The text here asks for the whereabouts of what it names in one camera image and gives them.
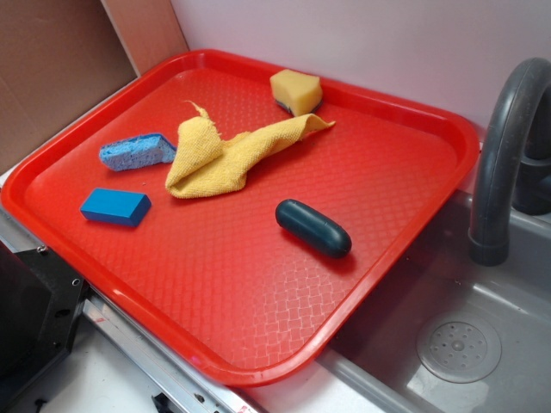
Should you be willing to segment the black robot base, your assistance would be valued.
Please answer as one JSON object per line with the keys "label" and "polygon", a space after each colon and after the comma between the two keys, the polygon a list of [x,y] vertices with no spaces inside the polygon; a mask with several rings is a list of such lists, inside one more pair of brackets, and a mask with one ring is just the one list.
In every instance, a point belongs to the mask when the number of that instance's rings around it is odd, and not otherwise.
{"label": "black robot base", "polygon": [[89,284],[56,252],[1,246],[1,411],[72,350]]}

